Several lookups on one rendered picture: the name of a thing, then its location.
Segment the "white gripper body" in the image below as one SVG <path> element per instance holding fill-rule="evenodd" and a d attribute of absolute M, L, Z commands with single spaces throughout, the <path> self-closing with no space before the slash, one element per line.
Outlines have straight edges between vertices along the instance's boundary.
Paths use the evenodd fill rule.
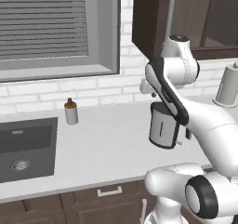
<path fill-rule="evenodd" d="M 153 87 L 147 82 L 146 79 L 142 79 L 139 90 L 142 94 L 150 94 L 153 98 L 156 97 L 156 91 L 153 89 Z"/>

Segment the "white soap dispenser orange collar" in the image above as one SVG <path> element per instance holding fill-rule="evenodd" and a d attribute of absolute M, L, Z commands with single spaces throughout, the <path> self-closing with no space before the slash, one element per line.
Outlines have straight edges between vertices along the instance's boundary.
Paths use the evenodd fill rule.
<path fill-rule="evenodd" d="M 78 123 L 77 104 L 72 98 L 68 98 L 64 104 L 64 111 L 66 117 L 66 123 L 68 125 L 76 125 Z"/>

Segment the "white paper towel roll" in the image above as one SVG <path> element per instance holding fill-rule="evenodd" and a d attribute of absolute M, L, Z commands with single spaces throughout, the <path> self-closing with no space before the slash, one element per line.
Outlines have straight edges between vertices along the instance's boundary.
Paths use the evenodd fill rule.
<path fill-rule="evenodd" d="M 234 62 L 225 68 L 213 102 L 223 108 L 235 108 L 238 106 L 237 95 L 238 62 Z"/>

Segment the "dark wood drawer front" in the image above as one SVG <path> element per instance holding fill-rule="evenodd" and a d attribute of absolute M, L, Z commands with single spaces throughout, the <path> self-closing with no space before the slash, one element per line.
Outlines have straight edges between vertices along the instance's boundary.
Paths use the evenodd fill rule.
<path fill-rule="evenodd" d="M 101 189 L 102 191 L 113 191 L 117 189 L 117 186 L 121 186 L 123 192 L 121 194 L 116 194 L 106 197 L 98 197 L 97 190 Z M 108 201 L 113 199 L 122 199 L 127 197 L 140 196 L 143 193 L 142 181 L 129 181 L 125 183 L 112 184 L 107 186 L 101 186 L 96 188 L 90 188 L 86 190 L 75 191 L 73 193 L 74 201 L 77 204 L 89 204 L 99 201 Z"/>

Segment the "grey window blinds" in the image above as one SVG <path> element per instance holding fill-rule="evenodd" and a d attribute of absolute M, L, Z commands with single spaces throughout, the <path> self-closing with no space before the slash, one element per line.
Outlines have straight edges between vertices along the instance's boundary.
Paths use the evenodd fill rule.
<path fill-rule="evenodd" d="M 0 59 L 87 54 L 86 0 L 0 0 Z"/>

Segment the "dark grey sink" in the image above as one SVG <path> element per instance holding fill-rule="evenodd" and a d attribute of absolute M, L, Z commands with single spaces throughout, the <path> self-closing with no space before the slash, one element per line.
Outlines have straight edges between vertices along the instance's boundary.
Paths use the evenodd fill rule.
<path fill-rule="evenodd" d="M 53 176 L 58 118 L 0 124 L 0 183 Z"/>

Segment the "dark wood base cupboard door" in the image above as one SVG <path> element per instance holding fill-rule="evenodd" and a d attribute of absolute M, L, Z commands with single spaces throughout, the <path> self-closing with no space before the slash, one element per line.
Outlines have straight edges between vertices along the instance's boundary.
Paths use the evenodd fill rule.
<path fill-rule="evenodd" d="M 142 198 L 77 205 L 75 224 L 140 224 Z"/>

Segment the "dark wood sink front panel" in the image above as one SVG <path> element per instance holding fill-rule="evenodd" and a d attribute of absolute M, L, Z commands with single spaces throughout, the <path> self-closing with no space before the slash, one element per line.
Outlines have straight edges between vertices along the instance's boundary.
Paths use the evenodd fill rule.
<path fill-rule="evenodd" d="M 0 224 L 75 224 L 61 194 L 0 204 Z"/>

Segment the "dark wood wall cupboard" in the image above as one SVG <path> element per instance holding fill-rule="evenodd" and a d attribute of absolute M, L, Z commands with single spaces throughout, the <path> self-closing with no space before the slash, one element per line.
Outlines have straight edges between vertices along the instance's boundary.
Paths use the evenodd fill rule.
<path fill-rule="evenodd" d="M 134 0 L 132 42 L 148 59 L 162 52 L 168 5 Z M 171 34 L 188 37 L 196 59 L 238 58 L 238 0 L 175 0 Z"/>

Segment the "grey window frame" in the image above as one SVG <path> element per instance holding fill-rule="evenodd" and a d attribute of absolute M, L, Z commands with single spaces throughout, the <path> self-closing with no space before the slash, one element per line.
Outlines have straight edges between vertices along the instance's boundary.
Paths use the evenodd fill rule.
<path fill-rule="evenodd" d="M 0 82 L 46 80 L 119 72 L 120 0 L 86 0 L 88 54 L 0 59 Z"/>

